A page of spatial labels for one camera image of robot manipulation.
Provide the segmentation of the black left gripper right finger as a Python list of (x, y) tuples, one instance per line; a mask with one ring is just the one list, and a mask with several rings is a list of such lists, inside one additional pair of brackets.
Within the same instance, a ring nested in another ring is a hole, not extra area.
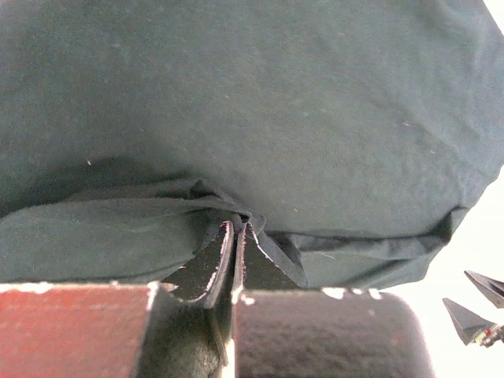
[(299, 285), (260, 247), (250, 224), (240, 232), (235, 252), (233, 291), (292, 291)]

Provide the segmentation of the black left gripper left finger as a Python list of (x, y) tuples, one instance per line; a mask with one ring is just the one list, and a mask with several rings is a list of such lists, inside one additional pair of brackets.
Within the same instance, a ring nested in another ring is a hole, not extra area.
[(162, 287), (183, 304), (213, 308), (228, 278), (233, 251), (233, 224), (225, 221), (210, 243), (164, 279)]

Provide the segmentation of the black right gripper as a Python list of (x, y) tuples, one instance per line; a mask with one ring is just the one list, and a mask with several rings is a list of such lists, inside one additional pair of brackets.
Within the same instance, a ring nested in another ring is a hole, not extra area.
[[(469, 270), (464, 271), (464, 274), (497, 309), (503, 308), (502, 281)], [(502, 325), (482, 318), (449, 298), (443, 298), (442, 301), (450, 315), (455, 331), (466, 346), (470, 343), (476, 343), (481, 347), (489, 348), (497, 342), (503, 342)]]

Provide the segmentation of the black t shirt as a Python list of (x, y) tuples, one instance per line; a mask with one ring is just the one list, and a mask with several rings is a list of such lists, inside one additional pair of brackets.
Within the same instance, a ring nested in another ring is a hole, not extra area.
[(224, 221), (304, 287), (424, 278), (503, 165), (482, 1), (4, 1), (1, 279), (162, 280)]

